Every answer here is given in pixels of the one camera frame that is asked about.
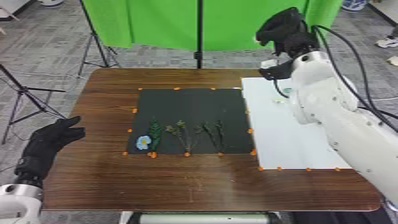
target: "green screen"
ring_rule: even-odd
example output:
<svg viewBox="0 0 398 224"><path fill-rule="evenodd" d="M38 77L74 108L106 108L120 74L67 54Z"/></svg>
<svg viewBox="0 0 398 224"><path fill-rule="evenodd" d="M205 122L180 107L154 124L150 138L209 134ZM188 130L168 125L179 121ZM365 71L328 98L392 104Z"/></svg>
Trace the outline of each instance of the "green screen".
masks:
<svg viewBox="0 0 398 224"><path fill-rule="evenodd" d="M109 47L143 44L195 50L196 0L83 0L93 29ZM307 24L330 26L340 0L204 0L205 51L260 48L251 37L262 22L289 7Z"/></svg>

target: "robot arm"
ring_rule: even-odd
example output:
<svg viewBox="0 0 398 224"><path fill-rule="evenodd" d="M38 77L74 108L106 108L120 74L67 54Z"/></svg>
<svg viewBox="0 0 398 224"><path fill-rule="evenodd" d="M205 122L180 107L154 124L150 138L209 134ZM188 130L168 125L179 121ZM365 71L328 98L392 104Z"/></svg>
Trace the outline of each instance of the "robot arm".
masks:
<svg viewBox="0 0 398 224"><path fill-rule="evenodd" d="M5 214L19 214L19 217L0 219L0 224L15 222L38 224L42 180L60 149L84 136L83 128L70 128L77 122L79 117L58 119L54 124L40 128L31 134L15 166L13 184L0 187L0 211Z"/></svg>
<svg viewBox="0 0 398 224"><path fill-rule="evenodd" d="M310 76L315 76L319 71L323 74L333 73L324 55L314 57L315 55L321 55L321 52L301 56L308 57L305 63L301 57L296 58L298 66L291 73L294 88L289 105L294 117L301 124L321 123L328 144L340 158L395 206L398 135L374 115L356 108L356 99L346 91L337 75L312 82ZM324 64L323 70L314 69L310 64Z"/></svg>
<svg viewBox="0 0 398 224"><path fill-rule="evenodd" d="M314 35L303 35L307 30L291 26L298 24L289 20L296 18L294 14L294 8L283 10L257 31L257 41L275 40L276 54L285 52L291 57L280 65L260 68L259 73L266 80L291 78L287 101L298 123L321 124L340 158L398 207L398 134L356 107L356 97L337 76L328 56L317 51ZM349 80L342 79L355 90Z"/></svg>

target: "white paper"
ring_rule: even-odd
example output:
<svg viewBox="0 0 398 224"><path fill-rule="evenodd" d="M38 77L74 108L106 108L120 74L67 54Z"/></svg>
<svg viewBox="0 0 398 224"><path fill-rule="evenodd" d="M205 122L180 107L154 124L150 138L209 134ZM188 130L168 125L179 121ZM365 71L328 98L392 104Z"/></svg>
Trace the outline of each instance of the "white paper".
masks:
<svg viewBox="0 0 398 224"><path fill-rule="evenodd" d="M289 110L287 99L275 91L271 81L243 78L243 97L248 122L262 169L349 168L326 143L319 124L301 125ZM291 81L278 81L278 88Z"/></svg>

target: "floor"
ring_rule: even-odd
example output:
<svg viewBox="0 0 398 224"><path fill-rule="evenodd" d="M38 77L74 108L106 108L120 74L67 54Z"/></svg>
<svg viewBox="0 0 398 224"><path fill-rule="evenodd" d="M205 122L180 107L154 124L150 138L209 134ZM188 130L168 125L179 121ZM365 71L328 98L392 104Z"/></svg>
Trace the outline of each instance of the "floor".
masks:
<svg viewBox="0 0 398 224"><path fill-rule="evenodd" d="M83 70L83 79L74 79L81 51L88 37L77 0L67 0L56 9L45 9L36 3L19 15L21 21L0 22L6 36L0 35L0 62L15 75L21 83L40 88L63 89L65 94L54 94L51 105L67 116L84 81L93 67ZM333 30L349 39L365 63L371 95L379 109L398 114L398 67L385 59L398 54L398 49L379 49L374 40L390 32L390 25L369 9L360 13L339 13ZM351 79L362 94L362 78L358 67L344 44L328 38L331 52L344 75ZM191 52L136 45L132 49L116 49L116 60L122 67L193 68ZM269 58L269 50L241 52L205 52L205 68L257 68L259 62ZM88 58L99 61L93 47ZM10 113L15 93L0 82L0 127ZM17 107L17 115L28 114L33 107L26 99ZM31 131L54 121L47 114L36 115L17 123L6 144L0 146L0 185L12 181L12 169ZM42 223L116 223L118 214L104 212L44 212Z"/></svg>

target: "cable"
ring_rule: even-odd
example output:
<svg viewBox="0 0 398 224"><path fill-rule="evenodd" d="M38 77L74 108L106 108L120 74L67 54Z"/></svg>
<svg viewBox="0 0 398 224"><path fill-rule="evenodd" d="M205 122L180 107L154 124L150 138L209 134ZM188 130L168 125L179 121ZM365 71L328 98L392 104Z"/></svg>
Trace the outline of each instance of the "cable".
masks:
<svg viewBox="0 0 398 224"><path fill-rule="evenodd" d="M365 71L363 71L363 65L362 65L362 60L360 60L360 57L358 57L358 54L356 54L356 50L351 46L351 43L347 42L347 40L344 39L344 37L328 29L324 28L324 30L339 37L339 39L344 41L346 45L349 46L349 49L351 49L351 52L355 54L355 58L356 58L356 61L358 61L358 67L360 67L360 71L362 71L362 76L363 76L363 85L365 85L365 96L367 96L367 101L369 101L369 104L367 102L363 101L362 97L358 96L347 82L346 82L346 79L342 77L342 74L339 72L339 68L337 68L337 65L335 65L335 61L333 61L333 57L331 57L331 52L330 52L330 48L328 48L328 44L326 44L326 40L324 40L324 36L319 32L319 29L317 27L323 29L324 27L321 26L312 26L310 29L312 29L312 32L317 33L317 36L319 36L319 39L321 39L321 42L323 42L323 45L324 45L324 49L326 49L326 54L328 54L328 58L330 58L330 63L331 63L331 66L333 66L333 70L335 70L335 73L337 73L337 76L339 76L339 79L340 79L340 82L353 94L353 96L356 97L356 100L358 102L362 103L363 107L369 109L372 115L376 116L376 118L381 120L381 122L387 124L387 126L390 127L390 129L398 132L398 128L394 127L392 123L388 122L387 118L383 117L376 107L374 107L374 104L372 104L372 101L371 101L371 97L369 97L369 88L367 88L367 76L365 76Z"/></svg>
<svg viewBox="0 0 398 224"><path fill-rule="evenodd" d="M323 37L323 38L321 38L323 44L326 43L326 41L324 41L324 36L323 36L323 34L321 34L321 32L319 32L319 29L323 29L326 32L330 32L330 33L333 34L333 36L342 40L344 44L346 44L347 47L349 47L349 50L351 50L353 55L355 55L355 59L356 59L356 63L358 63L358 68L360 68L360 72L362 72L362 79L363 79L363 93L365 93L365 98L367 98L367 103L369 103L369 104L363 104L363 106L365 106L367 108L372 109L372 110L369 110L371 113L374 114L374 116L378 117L378 119L381 120L381 122L387 124L387 126L392 128L392 130L398 132L398 128L394 127L392 123L388 122L387 118L383 117L383 115L381 115L381 113L379 113L379 111L378 111L378 108L376 108L376 106L374 106L374 104L372 104L372 99L371 99L371 95L369 95L367 75L365 75L363 63L362 63L362 59L360 59L360 56L358 56L358 53L356 53L356 49L355 49L355 47L353 47L349 41L346 40L346 38L339 35L339 33L337 33L335 31L331 31L326 27L323 27L323 26L319 26L319 25L315 25L315 26L312 26L312 27L314 27L314 29L315 29L317 35Z"/></svg>
<svg viewBox="0 0 398 224"><path fill-rule="evenodd" d="M3 172L3 171L6 171L8 169L12 169L15 167L15 165L12 165L12 166L8 166L6 168L3 168L1 170L0 170L0 173Z"/></svg>
<svg viewBox="0 0 398 224"><path fill-rule="evenodd" d="M398 115L394 115L394 114L390 114L387 111L383 111L383 110L378 110L378 112L381 113L381 114L385 114L388 117L392 117L395 120L398 120Z"/></svg>
<svg viewBox="0 0 398 224"><path fill-rule="evenodd" d="M17 91L17 90L15 90L15 87L8 84L6 80L5 80L1 77L0 77L0 80L1 80L1 82L6 84L8 88L10 88L13 91Z"/></svg>
<svg viewBox="0 0 398 224"><path fill-rule="evenodd" d="M278 95L280 95L283 98L289 98L287 95L282 93L282 91L280 91L280 89L278 89L276 79L273 79L273 86L275 86L275 90L276 90Z"/></svg>

